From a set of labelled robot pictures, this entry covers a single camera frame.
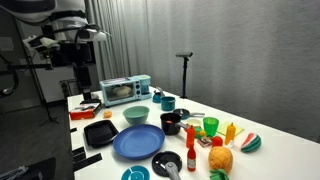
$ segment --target blue plate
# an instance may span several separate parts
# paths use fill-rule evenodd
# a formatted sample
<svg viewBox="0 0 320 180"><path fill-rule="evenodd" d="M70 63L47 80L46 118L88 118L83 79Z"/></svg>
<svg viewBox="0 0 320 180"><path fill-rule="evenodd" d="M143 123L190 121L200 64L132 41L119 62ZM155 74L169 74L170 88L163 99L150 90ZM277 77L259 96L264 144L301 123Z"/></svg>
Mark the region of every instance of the blue plate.
<svg viewBox="0 0 320 180"><path fill-rule="evenodd" d="M141 124L121 131L113 140L113 148L128 159L143 159L153 155L163 145L163 131L153 125Z"/></svg>
<svg viewBox="0 0 320 180"><path fill-rule="evenodd" d="M132 166L131 168L127 169L122 177L121 180L149 180L150 174L148 169L143 166Z"/></svg>

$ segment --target black plate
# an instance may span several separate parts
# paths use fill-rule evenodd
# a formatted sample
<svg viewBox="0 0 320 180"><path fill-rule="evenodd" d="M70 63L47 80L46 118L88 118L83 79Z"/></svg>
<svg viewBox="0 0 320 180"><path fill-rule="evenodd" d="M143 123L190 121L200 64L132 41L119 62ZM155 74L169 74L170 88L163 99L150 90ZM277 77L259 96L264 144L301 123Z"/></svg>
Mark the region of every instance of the black plate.
<svg viewBox="0 0 320 180"><path fill-rule="evenodd" d="M164 151L156 154L152 159L152 170L158 174L159 176L169 177L165 165L168 162L173 162L178 167L178 172L182 168L182 160L181 157L172 152L172 151Z"/></svg>
<svg viewBox="0 0 320 180"><path fill-rule="evenodd" d="M99 148L111 143L118 133L110 120L98 121L84 128L87 144L92 148Z"/></svg>

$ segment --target red bottle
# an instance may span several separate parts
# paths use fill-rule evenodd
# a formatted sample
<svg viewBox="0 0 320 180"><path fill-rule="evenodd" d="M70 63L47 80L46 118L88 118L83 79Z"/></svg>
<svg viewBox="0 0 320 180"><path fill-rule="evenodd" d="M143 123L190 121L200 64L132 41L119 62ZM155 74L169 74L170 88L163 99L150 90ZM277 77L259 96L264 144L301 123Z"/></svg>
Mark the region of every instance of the red bottle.
<svg viewBox="0 0 320 180"><path fill-rule="evenodd" d="M188 171L193 172L196 170L196 151L193 148L194 144L191 144L190 149L188 151L188 160L187 166Z"/></svg>
<svg viewBox="0 0 320 180"><path fill-rule="evenodd" d="M196 136L196 130L191 125L188 129L185 130L187 132L187 140L186 146L187 148L191 147L191 144L194 144L194 138Z"/></svg>

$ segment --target black tray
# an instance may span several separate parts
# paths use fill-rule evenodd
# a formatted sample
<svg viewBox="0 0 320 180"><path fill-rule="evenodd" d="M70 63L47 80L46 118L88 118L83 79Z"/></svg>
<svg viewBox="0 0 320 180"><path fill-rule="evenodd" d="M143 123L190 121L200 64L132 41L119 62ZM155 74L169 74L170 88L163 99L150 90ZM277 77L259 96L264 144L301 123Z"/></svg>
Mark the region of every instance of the black tray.
<svg viewBox="0 0 320 180"><path fill-rule="evenodd" d="M99 148L111 143L118 133L110 120L98 121L84 128L87 144L92 148Z"/></svg>

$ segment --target black frying pan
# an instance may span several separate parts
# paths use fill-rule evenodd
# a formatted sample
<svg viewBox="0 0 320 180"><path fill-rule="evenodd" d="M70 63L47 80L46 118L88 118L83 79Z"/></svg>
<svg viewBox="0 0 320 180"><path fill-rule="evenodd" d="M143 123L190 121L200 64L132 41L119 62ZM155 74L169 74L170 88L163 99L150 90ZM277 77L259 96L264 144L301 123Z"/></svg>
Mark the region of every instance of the black frying pan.
<svg viewBox="0 0 320 180"><path fill-rule="evenodd" d="M189 117L205 115L204 113L190 113L186 109L175 109L173 110L173 113L180 115L182 120L188 119Z"/></svg>

